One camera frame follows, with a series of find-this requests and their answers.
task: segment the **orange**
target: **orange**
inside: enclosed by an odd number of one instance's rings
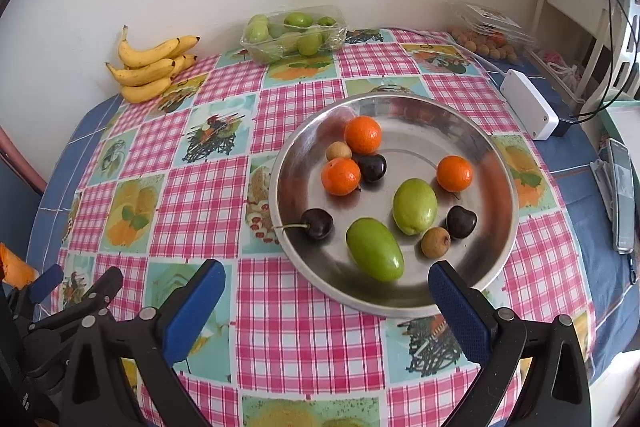
[[[320,172],[322,187],[334,196],[346,196],[360,183],[360,168],[351,158],[334,158]]]
[[[449,192],[460,192],[465,190],[474,178],[474,171],[471,163],[460,156],[446,156],[436,170],[436,179],[440,187]]]
[[[382,129],[370,116],[357,116],[345,126],[344,140],[353,152],[371,154],[380,147]]]

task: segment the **screw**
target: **screw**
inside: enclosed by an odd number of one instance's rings
[[[138,315],[142,320],[149,321],[156,316],[156,309],[152,306],[148,306],[146,308],[142,308]]]
[[[563,326],[571,326],[574,322],[571,320],[571,317],[566,314],[558,315],[558,322]]]
[[[81,324],[85,328],[90,328],[95,324],[95,317],[93,315],[87,315],[84,319],[82,319]]]
[[[498,317],[500,317],[504,321],[512,321],[515,316],[516,314],[508,308],[500,308],[498,310]]]

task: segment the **green fruit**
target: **green fruit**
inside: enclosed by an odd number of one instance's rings
[[[246,27],[244,36],[251,44],[257,44],[269,38],[269,28],[260,21],[254,22]]]
[[[247,23],[247,26],[249,24],[253,24],[254,22],[260,22],[262,24],[269,24],[269,18],[266,15],[262,15],[262,14],[254,15],[253,17],[251,17],[249,19],[249,22]]]
[[[282,45],[286,53],[294,53],[298,50],[299,38],[301,38],[299,33],[287,32],[280,36],[280,44]]]
[[[306,33],[298,37],[298,53],[310,57],[318,53],[322,46],[322,35],[320,33]]]
[[[292,12],[284,17],[284,23],[289,26],[298,26],[299,28],[309,28],[314,22],[311,15],[302,12]]]
[[[335,24],[335,19],[333,17],[325,15],[324,17],[320,17],[318,19],[318,24],[321,26],[333,26]]]
[[[255,62],[259,62],[260,64],[272,64],[273,62],[277,62],[284,55],[284,50],[282,46],[277,43],[277,41],[273,42],[265,42],[261,44],[260,47],[249,47],[249,55]]]
[[[279,38],[287,32],[287,27],[284,24],[269,24],[269,35],[274,39]]]
[[[431,186],[420,178],[410,178],[394,195],[393,214],[398,228],[406,235],[427,230],[436,218],[438,201]]]
[[[358,267],[382,282],[400,279],[404,258],[391,231],[373,217],[361,217],[347,230],[347,246]]]

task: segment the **metal plate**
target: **metal plate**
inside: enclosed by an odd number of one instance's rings
[[[348,196],[331,196],[322,188],[325,149],[342,140],[354,116],[372,116],[382,127],[378,150],[386,158],[386,175],[375,185]],[[465,157],[474,167],[471,186],[459,194],[444,191],[435,180],[444,156]],[[420,235],[407,236],[391,214],[393,196],[408,178],[422,178],[438,198],[434,226],[454,204],[478,215],[472,234],[454,241],[443,257],[469,286],[483,290],[500,273],[513,247],[518,204],[513,179],[489,137],[472,121],[445,105],[421,96],[364,94],[341,100],[308,118],[285,142],[271,173],[270,210],[274,226],[297,223],[302,212],[320,207],[334,217],[335,230],[314,242],[300,229],[276,229],[285,253],[319,290],[343,304],[387,317],[424,317],[438,313],[427,284],[433,261],[420,252]],[[404,256],[404,275],[378,282],[351,258],[346,231],[359,217],[375,217],[392,231]]]

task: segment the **banana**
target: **banana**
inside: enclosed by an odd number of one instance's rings
[[[179,57],[186,50],[190,50],[196,44],[198,44],[199,40],[200,40],[200,37],[196,37],[195,35],[184,35],[180,37],[180,44],[178,44],[178,47],[174,49],[174,51],[172,51],[170,55],[167,55],[167,57],[169,58]]]
[[[117,70],[110,63],[105,62],[105,64],[113,78],[123,86],[144,86],[159,78],[170,76],[176,66],[175,60],[171,58],[161,58],[139,70]]]
[[[146,84],[146,86],[122,86],[120,88],[120,94],[129,103],[141,103],[155,98],[169,86],[171,86],[171,78],[166,76],[154,80],[152,83]]]
[[[120,57],[122,63],[129,68],[142,68],[143,66],[157,62],[161,58],[168,58],[170,54],[174,53],[178,45],[180,45],[180,39],[175,38],[164,41],[155,48],[138,51],[132,48],[127,42],[128,31],[129,28],[123,26],[122,36],[118,44],[118,57]]]
[[[196,55],[181,55],[176,57],[174,70],[169,75],[171,78],[175,78],[179,73],[191,68],[196,63]]]

